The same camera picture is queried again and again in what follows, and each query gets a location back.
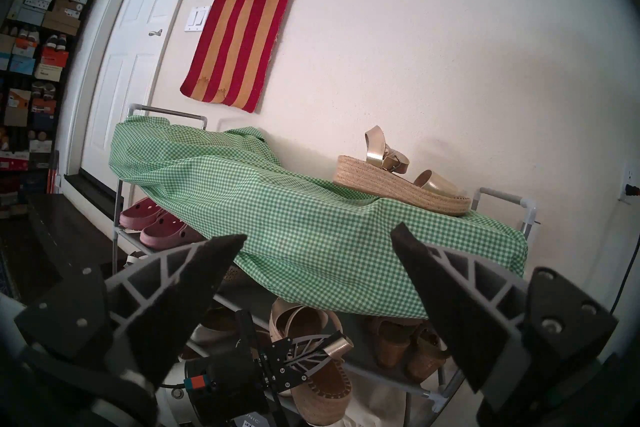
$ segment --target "black cord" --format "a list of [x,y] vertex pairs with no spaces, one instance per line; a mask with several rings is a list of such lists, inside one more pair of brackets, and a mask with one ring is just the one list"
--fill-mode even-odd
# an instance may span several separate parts
[[616,296],[616,301],[614,301],[613,306],[611,307],[611,311],[609,314],[613,315],[614,310],[616,309],[618,302],[620,301],[620,296],[622,295],[622,290],[625,287],[625,282],[627,282],[627,277],[629,277],[629,272],[631,272],[631,267],[633,266],[634,261],[636,261],[636,255],[638,254],[638,248],[640,248],[640,236],[638,236],[638,242],[635,245],[635,251],[633,252],[633,256],[631,257],[631,262],[629,262],[629,267],[626,269],[625,278],[622,280],[622,284],[620,284],[620,289],[618,290],[618,295]]

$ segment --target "beige espadrille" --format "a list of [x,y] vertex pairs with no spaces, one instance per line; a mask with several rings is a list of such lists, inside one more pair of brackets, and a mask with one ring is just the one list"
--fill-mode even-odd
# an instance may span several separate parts
[[340,155],[334,184],[445,215],[459,216],[469,211],[471,198],[431,170],[422,172],[413,184],[396,175],[407,171],[409,160],[389,148],[377,125],[365,133],[365,138],[367,161]]
[[[285,337],[321,334],[329,319],[342,332],[342,324],[335,313],[278,298],[271,307],[269,334],[273,342]],[[307,423],[331,425],[344,417],[351,400],[351,381],[342,367],[340,360],[331,360],[304,384],[281,394],[293,397],[298,412]]]

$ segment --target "checkered fabric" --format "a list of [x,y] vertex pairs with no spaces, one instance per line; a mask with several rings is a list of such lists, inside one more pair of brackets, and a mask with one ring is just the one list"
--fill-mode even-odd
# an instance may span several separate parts
[[251,127],[207,132],[133,116],[116,126],[109,163],[203,236],[246,234],[235,262],[274,294],[311,307],[426,317],[391,246],[400,222],[423,242],[524,271],[527,243],[517,230],[290,172]]

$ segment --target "american flag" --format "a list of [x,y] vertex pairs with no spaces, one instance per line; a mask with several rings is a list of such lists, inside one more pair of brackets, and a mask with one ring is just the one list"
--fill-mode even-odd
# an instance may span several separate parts
[[180,92],[253,112],[289,0],[214,0]]

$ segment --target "light switch plate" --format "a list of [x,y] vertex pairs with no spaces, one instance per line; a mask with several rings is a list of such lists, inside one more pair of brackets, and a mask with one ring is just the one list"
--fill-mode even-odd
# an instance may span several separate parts
[[191,12],[187,18],[187,24],[184,26],[184,32],[197,33],[202,31],[205,22],[207,22],[209,8],[211,8],[211,6],[195,6],[191,8]]

